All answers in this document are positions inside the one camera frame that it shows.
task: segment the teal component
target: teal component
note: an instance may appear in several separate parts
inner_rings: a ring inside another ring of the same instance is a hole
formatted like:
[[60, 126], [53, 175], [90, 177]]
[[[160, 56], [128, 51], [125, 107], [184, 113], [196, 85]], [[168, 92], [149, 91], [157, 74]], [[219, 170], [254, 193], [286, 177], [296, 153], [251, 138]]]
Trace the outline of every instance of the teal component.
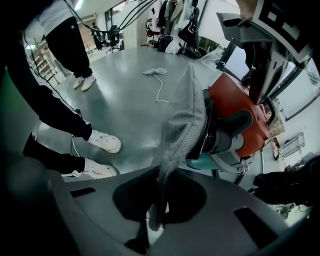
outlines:
[[186, 164], [198, 170], [217, 170], [221, 167], [211, 157], [209, 153], [201, 153], [198, 159], [187, 159]]

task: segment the office chair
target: office chair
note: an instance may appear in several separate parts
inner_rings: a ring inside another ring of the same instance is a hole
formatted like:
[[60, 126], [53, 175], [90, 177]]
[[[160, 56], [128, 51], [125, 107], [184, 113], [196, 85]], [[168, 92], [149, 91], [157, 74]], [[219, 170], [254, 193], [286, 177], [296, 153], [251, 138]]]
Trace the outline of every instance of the office chair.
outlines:
[[110, 46], [111, 46], [111, 48], [109, 49], [109, 50], [107, 50], [106, 51], [106, 53], [107, 52], [114, 52], [114, 49], [118, 49], [119, 51], [120, 51], [120, 47], [119, 46], [116, 46], [118, 43], [119, 43], [119, 31], [116, 31], [118, 29], [118, 26], [117, 25], [113, 25], [113, 26], [111, 26], [111, 28], [110, 28], [110, 32], [112, 32], [112, 31], [114, 31], [114, 32], [112, 32], [112, 33], [109, 33], [109, 36], [110, 36]]

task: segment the gray cloth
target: gray cloth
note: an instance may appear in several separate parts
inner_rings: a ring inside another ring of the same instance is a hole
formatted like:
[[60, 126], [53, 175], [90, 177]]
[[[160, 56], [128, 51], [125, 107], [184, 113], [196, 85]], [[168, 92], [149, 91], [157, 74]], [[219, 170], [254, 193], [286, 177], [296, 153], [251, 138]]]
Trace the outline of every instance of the gray cloth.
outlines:
[[206, 123], [206, 107], [200, 81], [195, 77], [192, 64], [188, 69], [168, 109], [168, 116], [162, 124], [161, 142], [152, 165], [160, 165], [158, 175], [157, 201], [151, 206], [149, 226], [159, 229], [167, 206], [166, 188], [168, 176], [186, 160], [201, 137]]
[[183, 2], [183, 0], [179, 0], [177, 6], [174, 9], [174, 12], [173, 12], [173, 14], [171, 16], [170, 21], [171, 22], [179, 21], [181, 13], [182, 13], [183, 10], [184, 10], [184, 2]]

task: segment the white sneaker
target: white sneaker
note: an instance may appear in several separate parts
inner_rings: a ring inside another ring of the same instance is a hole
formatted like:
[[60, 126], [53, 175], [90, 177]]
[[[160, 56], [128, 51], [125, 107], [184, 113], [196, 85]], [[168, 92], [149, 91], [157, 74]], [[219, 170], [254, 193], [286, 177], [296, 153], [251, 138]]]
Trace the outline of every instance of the white sneaker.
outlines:
[[84, 79], [82, 76], [78, 77], [78, 78], [75, 80], [75, 83], [74, 83], [74, 85], [73, 85], [73, 89], [77, 89], [84, 80], [85, 80], [85, 79]]
[[83, 86], [81, 87], [81, 91], [86, 91], [88, 90], [96, 81], [96, 77], [92, 74], [88, 76], [86, 79], [84, 79]]
[[78, 172], [77, 170], [74, 170], [71, 173], [68, 174], [61, 174], [62, 177], [77, 177], [79, 178], [81, 176], [82, 172]]
[[97, 130], [92, 130], [88, 142], [112, 154], [118, 153], [122, 146], [120, 139], [117, 137]]
[[88, 158], [85, 158], [83, 173], [94, 179], [109, 178], [117, 175], [117, 171], [110, 165], [99, 164]]

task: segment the black bag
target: black bag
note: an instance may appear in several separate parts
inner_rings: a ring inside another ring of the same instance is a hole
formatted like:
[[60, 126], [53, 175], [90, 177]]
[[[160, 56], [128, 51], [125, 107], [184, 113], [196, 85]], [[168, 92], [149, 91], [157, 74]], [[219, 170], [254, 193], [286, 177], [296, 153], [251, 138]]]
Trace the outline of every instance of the black bag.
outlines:
[[160, 37], [158, 41], [159, 42], [158, 52], [165, 52], [172, 40], [173, 40], [173, 37], [170, 35]]
[[180, 37], [186, 43], [190, 43], [195, 38], [193, 31], [191, 31], [190, 29], [191, 22], [192, 22], [192, 19], [190, 19], [188, 25], [186, 25], [185, 28], [180, 30], [178, 33], [178, 37]]

